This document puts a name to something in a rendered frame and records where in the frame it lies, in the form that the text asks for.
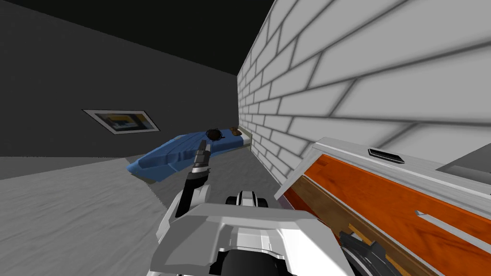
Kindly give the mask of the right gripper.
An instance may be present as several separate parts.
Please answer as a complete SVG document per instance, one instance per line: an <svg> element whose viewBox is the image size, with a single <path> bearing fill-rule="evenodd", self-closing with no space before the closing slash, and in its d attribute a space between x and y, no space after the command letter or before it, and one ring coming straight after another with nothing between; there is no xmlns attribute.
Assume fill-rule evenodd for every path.
<svg viewBox="0 0 491 276"><path fill-rule="evenodd" d="M386 251L377 241L374 241L371 244L366 244L365 242L343 231L340 233L340 241L343 247L354 250L357 254L370 261L386 261Z"/></svg>

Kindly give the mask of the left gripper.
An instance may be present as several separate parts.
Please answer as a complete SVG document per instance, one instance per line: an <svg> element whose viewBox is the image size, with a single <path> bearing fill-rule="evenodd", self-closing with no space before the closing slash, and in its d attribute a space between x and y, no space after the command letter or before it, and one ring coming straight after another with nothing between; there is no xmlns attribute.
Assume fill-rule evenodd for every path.
<svg viewBox="0 0 491 276"><path fill-rule="evenodd" d="M206 140L202 140L196 152L193 167L207 167L209 165L210 155L211 144L206 145Z"/></svg>

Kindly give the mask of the small black flat device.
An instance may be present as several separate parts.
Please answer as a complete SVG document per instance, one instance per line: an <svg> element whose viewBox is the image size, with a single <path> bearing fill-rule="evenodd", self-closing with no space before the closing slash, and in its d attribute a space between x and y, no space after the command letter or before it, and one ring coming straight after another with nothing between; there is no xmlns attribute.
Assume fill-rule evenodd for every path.
<svg viewBox="0 0 491 276"><path fill-rule="evenodd" d="M405 161L400 156L398 156L396 154L392 154L392 153L388 153L388 152L384 152L384 151L380 151L380 150L376 150L376 149L368 149L368 153L372 157L379 158L379 159L382 159L385 161L390 161L390 162L397 163L397 164L404 164L405 163Z"/></svg>

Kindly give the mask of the white framed wall picture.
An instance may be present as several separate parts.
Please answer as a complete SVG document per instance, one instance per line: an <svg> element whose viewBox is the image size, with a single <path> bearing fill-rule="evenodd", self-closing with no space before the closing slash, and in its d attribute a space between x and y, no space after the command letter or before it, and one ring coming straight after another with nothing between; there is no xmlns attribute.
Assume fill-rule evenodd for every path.
<svg viewBox="0 0 491 276"><path fill-rule="evenodd" d="M160 131L145 111L83 110L114 135Z"/></svg>

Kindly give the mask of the blue bed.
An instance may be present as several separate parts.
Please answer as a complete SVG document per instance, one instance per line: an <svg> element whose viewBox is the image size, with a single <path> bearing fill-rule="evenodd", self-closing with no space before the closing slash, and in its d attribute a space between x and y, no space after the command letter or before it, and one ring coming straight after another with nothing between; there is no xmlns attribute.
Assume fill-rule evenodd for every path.
<svg viewBox="0 0 491 276"><path fill-rule="evenodd" d="M211 156L214 157L249 146L251 136L236 127L230 129L215 128L206 132L179 135L131 162L127 166L127 171L149 184L161 182L170 175L190 166L203 140L210 144Z"/></svg>

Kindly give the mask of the white dresser with orange drawers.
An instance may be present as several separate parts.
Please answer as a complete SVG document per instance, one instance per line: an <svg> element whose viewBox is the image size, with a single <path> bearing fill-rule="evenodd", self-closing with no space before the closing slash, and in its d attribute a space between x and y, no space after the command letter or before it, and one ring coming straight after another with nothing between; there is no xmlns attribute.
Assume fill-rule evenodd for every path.
<svg viewBox="0 0 491 276"><path fill-rule="evenodd" d="M400 155L404 164L385 161L370 156L368 149L373 148L332 138L315 142L275 194L276 199L284 207L310 212L336 236L343 231L366 244L377 241L402 276L445 276L315 183L305 171L320 156L327 155L488 220L491 220L491 185L441 172L438 163L419 158Z"/></svg>

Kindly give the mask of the orange wooden drawer front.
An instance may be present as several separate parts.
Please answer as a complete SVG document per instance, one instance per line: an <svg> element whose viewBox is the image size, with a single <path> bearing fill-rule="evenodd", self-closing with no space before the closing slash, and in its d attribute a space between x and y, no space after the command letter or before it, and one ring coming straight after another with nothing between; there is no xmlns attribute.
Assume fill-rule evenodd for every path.
<svg viewBox="0 0 491 276"><path fill-rule="evenodd" d="M491 220L327 155L305 175L445 276L491 276L491 253L426 221L491 244Z"/></svg>

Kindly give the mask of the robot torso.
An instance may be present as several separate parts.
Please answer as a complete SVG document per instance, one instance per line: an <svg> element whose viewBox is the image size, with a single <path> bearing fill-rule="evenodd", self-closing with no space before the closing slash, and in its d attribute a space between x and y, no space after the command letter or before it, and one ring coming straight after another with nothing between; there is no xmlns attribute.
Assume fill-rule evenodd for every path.
<svg viewBox="0 0 491 276"><path fill-rule="evenodd" d="M177 194L156 233L146 276L355 276L335 235L301 210L208 203L209 186L175 213Z"/></svg>

